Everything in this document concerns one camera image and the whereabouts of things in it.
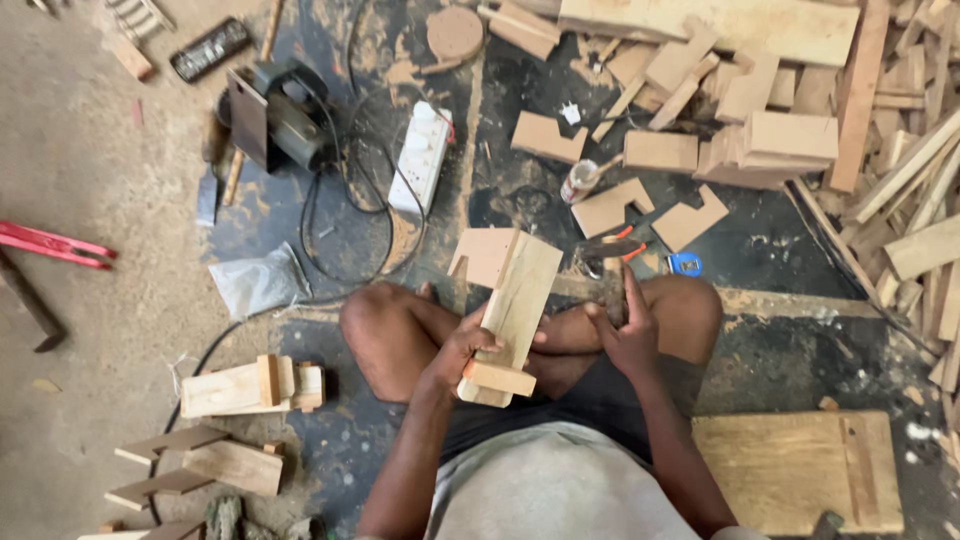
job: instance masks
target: power strip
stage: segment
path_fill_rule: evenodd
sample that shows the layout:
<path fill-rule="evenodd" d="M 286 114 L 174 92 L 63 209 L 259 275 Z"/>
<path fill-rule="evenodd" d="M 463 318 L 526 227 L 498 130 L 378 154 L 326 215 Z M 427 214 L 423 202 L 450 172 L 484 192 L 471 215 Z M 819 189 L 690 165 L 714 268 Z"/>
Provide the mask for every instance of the power strip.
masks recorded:
<path fill-rule="evenodd" d="M 452 121 L 449 110 L 439 111 L 447 120 Z M 425 101 L 414 105 L 414 115 L 407 127 L 403 150 L 400 151 L 400 159 L 396 164 L 423 205 L 423 215 L 430 213 L 433 194 L 437 190 L 437 180 L 440 177 L 440 167 L 444 163 L 446 138 L 450 135 L 450 122 L 447 120 L 433 112 L 430 104 Z M 397 210 L 420 213 L 417 200 L 410 194 L 399 172 L 394 174 L 388 200 Z"/>

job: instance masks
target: wooden board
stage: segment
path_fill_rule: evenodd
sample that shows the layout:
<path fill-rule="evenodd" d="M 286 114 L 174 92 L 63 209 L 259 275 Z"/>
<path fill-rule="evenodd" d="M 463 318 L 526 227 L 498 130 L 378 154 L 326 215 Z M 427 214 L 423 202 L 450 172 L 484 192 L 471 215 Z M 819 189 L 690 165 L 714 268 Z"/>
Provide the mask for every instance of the wooden board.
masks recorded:
<path fill-rule="evenodd" d="M 527 360 L 564 252 L 530 234 L 517 234 L 503 282 L 493 290 L 480 325 L 506 345 L 499 353 L 477 351 L 474 357 L 519 370 Z M 457 395 L 464 401 L 498 407 L 509 405 L 513 398 L 513 394 L 477 386 L 466 379 L 460 380 Z"/>
<path fill-rule="evenodd" d="M 257 495 L 279 493 L 283 457 L 233 441 L 219 441 L 183 455 L 183 468 Z"/>
<path fill-rule="evenodd" d="M 693 209 L 684 203 L 678 203 L 651 225 L 660 240 L 673 253 L 680 252 L 729 213 L 708 186 L 701 185 L 698 191 L 704 200 L 702 208 Z"/>
<path fill-rule="evenodd" d="M 229 433 L 224 433 L 214 428 L 194 426 L 186 430 L 173 431 L 152 439 L 125 445 L 114 449 L 113 453 L 126 459 L 132 459 L 137 463 L 151 465 L 160 459 L 160 453 L 165 450 L 180 452 L 195 450 L 203 445 L 228 437 L 230 437 Z"/>
<path fill-rule="evenodd" d="M 901 281 L 960 259 L 960 215 L 883 246 Z"/>
<path fill-rule="evenodd" d="M 802 63 L 843 66 L 859 8 L 802 0 L 564 0 L 564 30 L 627 37 L 632 30 L 685 39 L 684 20 L 700 16 L 725 51 L 760 49 Z"/>
<path fill-rule="evenodd" d="M 572 165 L 580 160 L 585 142 L 587 142 L 587 128 L 580 128 L 576 136 L 566 138 L 560 135 L 560 126 L 556 118 L 540 116 L 524 110 L 516 120 L 516 129 L 514 138 L 510 141 L 510 147 Z"/>
<path fill-rule="evenodd" d="M 853 40 L 850 65 L 837 91 L 840 155 L 824 175 L 824 184 L 829 189 L 845 193 L 853 193 L 863 167 L 870 110 L 874 106 L 883 41 L 890 22 L 887 0 L 865 0 L 864 6 L 863 20 Z"/>
<path fill-rule="evenodd" d="M 741 526 L 806 537 L 833 510 L 846 533 L 903 531 L 885 412 L 700 417 L 693 438 Z"/>
<path fill-rule="evenodd" d="M 570 211 L 584 232 L 584 237 L 593 238 L 623 225 L 626 222 L 624 208 L 627 205 L 633 205 L 644 214 L 654 211 L 653 201 L 638 178 L 593 195 L 573 205 Z"/>

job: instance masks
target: assembled wood piece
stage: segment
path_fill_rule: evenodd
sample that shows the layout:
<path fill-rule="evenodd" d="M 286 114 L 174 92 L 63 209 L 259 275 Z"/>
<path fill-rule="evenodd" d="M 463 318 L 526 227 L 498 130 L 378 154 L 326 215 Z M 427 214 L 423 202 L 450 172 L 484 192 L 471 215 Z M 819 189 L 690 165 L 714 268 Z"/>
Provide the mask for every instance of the assembled wood piece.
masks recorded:
<path fill-rule="evenodd" d="M 691 174 L 698 149 L 696 135 L 630 130 L 623 138 L 623 166 Z"/>
<path fill-rule="evenodd" d="M 960 259 L 960 215 L 883 246 L 901 281 Z"/>
<path fill-rule="evenodd" d="M 229 433 L 224 433 L 207 426 L 194 426 L 186 430 L 179 430 L 160 435 L 152 439 L 132 443 L 114 449 L 113 453 L 126 459 L 132 459 L 137 463 L 152 465 L 160 459 L 160 453 L 165 450 L 185 452 L 196 450 L 203 445 L 208 445 L 229 437 Z"/>
<path fill-rule="evenodd" d="M 587 128 L 580 128 L 573 138 L 565 138 L 560 135 L 560 125 L 556 118 L 524 110 L 516 120 L 510 147 L 572 165 L 580 160 L 585 142 Z"/>
<path fill-rule="evenodd" d="M 841 67 L 859 12 L 800 0 L 564 0 L 559 26 L 614 37 L 644 30 L 685 39 L 684 21 L 692 13 L 720 36 L 721 50 L 755 48 L 786 60 Z"/>
<path fill-rule="evenodd" d="M 593 195 L 573 205 L 570 211 L 577 219 L 584 236 L 593 238 L 623 225 L 626 221 L 624 208 L 627 205 L 634 205 L 634 208 L 644 214 L 654 211 L 653 201 L 638 178 Z"/>
<path fill-rule="evenodd" d="M 497 229 L 484 229 L 485 232 Z M 477 351 L 474 358 L 491 364 L 521 370 L 533 343 L 534 333 L 550 295 L 550 287 L 556 277 L 563 252 L 536 239 L 527 233 L 514 231 L 513 250 L 506 266 L 501 270 L 499 287 L 493 290 L 481 327 L 500 337 L 505 346 L 499 353 Z M 475 241 L 479 235 L 471 235 Z M 460 253 L 473 253 L 470 248 L 461 248 Z M 484 282 L 494 282 L 495 276 L 487 276 Z M 468 402 L 505 407 L 513 394 L 485 388 L 463 379 L 457 386 L 457 395 Z"/>
<path fill-rule="evenodd" d="M 257 495 L 279 493 L 283 457 L 233 441 L 219 441 L 183 455 L 183 468 Z"/>
<path fill-rule="evenodd" d="M 150 506 L 149 497 L 151 495 L 183 495 L 195 489 L 200 489 L 212 481 L 213 479 L 211 478 L 198 475 L 186 469 L 178 469 L 165 475 L 159 475 L 151 479 L 125 485 L 119 489 L 107 491 L 104 497 L 108 501 L 122 504 L 127 508 L 139 511 Z"/>
<path fill-rule="evenodd" d="M 708 186 L 701 185 L 698 191 L 704 200 L 701 208 L 693 209 L 684 203 L 677 203 L 651 225 L 660 240 L 663 240 L 673 253 L 681 251 L 730 213 Z"/>
<path fill-rule="evenodd" d="M 749 72 L 730 81 L 727 93 L 717 105 L 716 119 L 726 124 L 742 124 L 751 110 L 766 108 L 780 59 L 766 52 L 745 50 L 733 55 L 733 61 Z"/>
<path fill-rule="evenodd" d="M 509 2 L 501 4 L 498 11 L 478 6 L 477 12 L 491 20 L 491 33 L 543 61 L 560 44 L 561 32 L 556 26 Z"/>
<path fill-rule="evenodd" d="M 718 39 L 717 34 L 696 15 L 686 17 L 684 30 L 689 41 L 665 44 L 646 69 L 647 83 L 670 94 L 680 88 Z"/>

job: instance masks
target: wooden block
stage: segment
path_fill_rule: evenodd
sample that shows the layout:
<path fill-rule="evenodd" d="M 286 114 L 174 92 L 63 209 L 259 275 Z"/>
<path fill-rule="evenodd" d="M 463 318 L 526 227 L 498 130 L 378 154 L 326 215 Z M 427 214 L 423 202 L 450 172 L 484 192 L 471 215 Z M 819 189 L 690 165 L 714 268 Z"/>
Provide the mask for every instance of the wooden block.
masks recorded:
<path fill-rule="evenodd" d="M 143 81 L 154 73 L 154 65 L 143 56 L 143 53 L 136 48 L 136 45 L 126 39 L 118 39 L 113 47 L 113 54 L 117 60 L 127 68 L 127 71 L 133 75 L 137 81 Z"/>
<path fill-rule="evenodd" d="M 837 91 L 840 123 L 840 155 L 824 176 L 825 185 L 852 193 L 863 167 L 863 154 L 880 74 L 883 40 L 887 35 L 890 4 L 865 0 L 863 20 L 853 39 L 851 61 L 843 85 Z"/>
<path fill-rule="evenodd" d="M 279 493 L 283 458 L 260 449 L 219 441 L 183 455 L 183 468 L 257 495 Z"/>
<path fill-rule="evenodd" d="M 204 448 L 210 448 L 210 446 L 190 452 L 200 452 Z M 108 501 L 122 504 L 127 508 L 139 511 L 150 506 L 149 497 L 151 495 L 183 495 L 195 489 L 200 489 L 211 482 L 213 482 L 212 478 L 187 471 L 186 469 L 178 469 L 165 475 L 159 475 L 151 479 L 125 485 L 119 489 L 107 491 L 104 497 Z"/>
<path fill-rule="evenodd" d="M 524 110 L 516 121 L 510 147 L 572 165 L 580 160 L 585 142 L 587 142 L 587 128 L 580 128 L 573 138 L 565 138 L 560 135 L 560 126 L 556 118 L 548 118 Z"/>
<path fill-rule="evenodd" d="M 654 211 L 650 196 L 637 178 L 593 195 L 573 205 L 570 211 L 584 232 L 584 237 L 593 238 L 623 225 L 626 222 L 624 208 L 627 205 L 633 205 L 640 213 Z"/>
<path fill-rule="evenodd" d="M 651 225 L 660 240 L 673 253 L 680 252 L 729 213 L 709 187 L 701 185 L 699 191 L 704 200 L 702 208 L 693 209 L 684 203 L 678 203 Z"/>
<path fill-rule="evenodd" d="M 745 50 L 733 55 L 733 61 L 749 72 L 730 81 L 727 93 L 717 105 L 716 119 L 726 124 L 742 124 L 750 111 L 766 108 L 780 59 L 762 51 Z"/>
<path fill-rule="evenodd" d="M 687 37 L 684 21 L 701 17 L 725 51 L 763 49 L 801 63 L 843 66 L 847 62 L 859 8 L 800 0 L 564 0 L 563 30 L 627 37 L 632 30 Z"/>
<path fill-rule="evenodd" d="M 473 384 L 484 388 L 527 397 L 533 395 L 534 386 L 537 385 L 537 379 L 522 370 L 475 359 L 467 362 L 467 368 L 464 369 L 464 380 L 469 380 Z"/>
<path fill-rule="evenodd" d="M 697 170 L 697 136 L 630 130 L 623 139 L 623 166 L 691 174 Z"/>
<path fill-rule="evenodd" d="M 289 398 L 297 391 L 293 359 L 277 359 L 280 398 Z M 210 375 L 184 379 L 181 385 L 181 410 L 184 418 L 197 418 L 218 412 L 260 405 L 258 364 L 252 363 Z"/>
<path fill-rule="evenodd" d="M 717 41 L 717 34 L 696 15 L 687 16 L 684 29 L 689 41 L 664 45 L 646 70 L 647 82 L 670 94 L 680 88 Z"/>
<path fill-rule="evenodd" d="M 179 452 L 195 450 L 203 445 L 208 445 L 228 437 L 230 437 L 229 433 L 224 433 L 220 430 L 208 428 L 207 426 L 194 426 L 186 430 L 172 431 L 152 439 L 125 445 L 114 449 L 113 453 L 126 459 L 132 459 L 137 463 L 151 465 L 160 459 L 160 453 L 164 450 Z"/>
<path fill-rule="evenodd" d="M 885 412 L 701 417 L 693 438 L 743 527 L 806 537 L 830 508 L 846 533 L 903 531 Z"/>
<path fill-rule="evenodd" d="M 500 337 L 505 346 L 499 353 L 477 351 L 474 358 L 519 370 L 526 362 L 564 253 L 530 234 L 517 231 L 516 235 L 503 281 L 493 290 L 480 325 Z M 513 394 L 477 386 L 466 379 L 457 386 L 457 395 L 464 401 L 501 408 L 513 398 Z"/>
<path fill-rule="evenodd" d="M 960 259 L 960 215 L 883 246 L 897 277 L 912 280 L 923 272 Z"/>

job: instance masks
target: man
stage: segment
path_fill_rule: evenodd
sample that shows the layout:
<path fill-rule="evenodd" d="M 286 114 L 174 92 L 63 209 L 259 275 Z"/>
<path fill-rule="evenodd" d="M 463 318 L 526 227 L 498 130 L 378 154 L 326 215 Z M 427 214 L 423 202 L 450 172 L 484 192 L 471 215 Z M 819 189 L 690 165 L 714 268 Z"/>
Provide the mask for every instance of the man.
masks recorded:
<path fill-rule="evenodd" d="M 456 399 L 467 361 L 502 342 L 380 283 L 354 294 L 340 324 L 378 399 L 408 404 L 358 537 L 762 538 L 737 527 L 689 419 L 723 315 L 706 282 L 624 276 L 629 321 L 600 306 L 541 321 L 524 368 L 534 399 L 505 409 Z"/>

